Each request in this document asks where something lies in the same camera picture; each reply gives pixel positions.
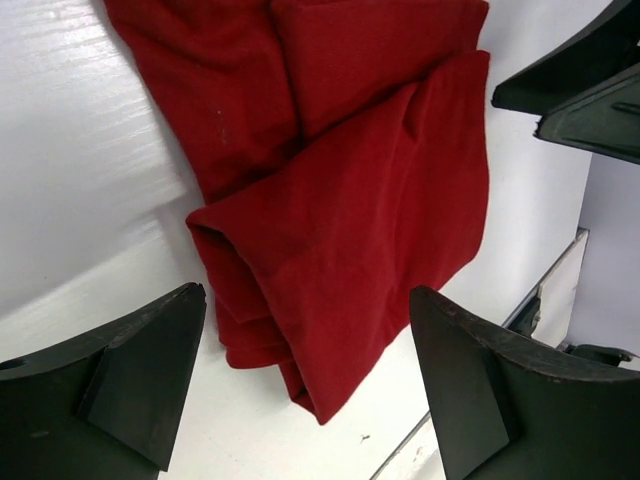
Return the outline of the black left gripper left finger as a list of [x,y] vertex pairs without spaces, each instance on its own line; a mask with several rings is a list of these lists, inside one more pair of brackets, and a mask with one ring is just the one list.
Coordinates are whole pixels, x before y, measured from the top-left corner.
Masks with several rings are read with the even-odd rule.
[[187,283],[1,364],[4,479],[156,479],[169,468],[206,294]]

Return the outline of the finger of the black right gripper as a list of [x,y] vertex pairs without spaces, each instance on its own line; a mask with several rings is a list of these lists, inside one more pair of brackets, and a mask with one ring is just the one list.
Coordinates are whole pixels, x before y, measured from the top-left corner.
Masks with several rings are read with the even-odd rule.
[[639,62],[639,0],[616,0],[555,50],[499,84],[492,105],[547,113]]
[[637,164],[639,66],[627,68],[543,115],[535,137]]

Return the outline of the red t shirt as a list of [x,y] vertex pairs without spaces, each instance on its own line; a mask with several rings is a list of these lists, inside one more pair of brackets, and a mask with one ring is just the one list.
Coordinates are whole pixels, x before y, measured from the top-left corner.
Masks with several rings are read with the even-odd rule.
[[109,1],[204,204],[186,220],[230,366],[328,422],[477,254],[484,1]]

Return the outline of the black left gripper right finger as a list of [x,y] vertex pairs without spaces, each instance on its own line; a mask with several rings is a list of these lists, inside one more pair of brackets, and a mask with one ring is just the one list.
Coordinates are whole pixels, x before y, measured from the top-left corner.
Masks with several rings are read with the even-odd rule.
[[418,287],[410,323],[449,479],[635,479],[630,352],[549,347]]

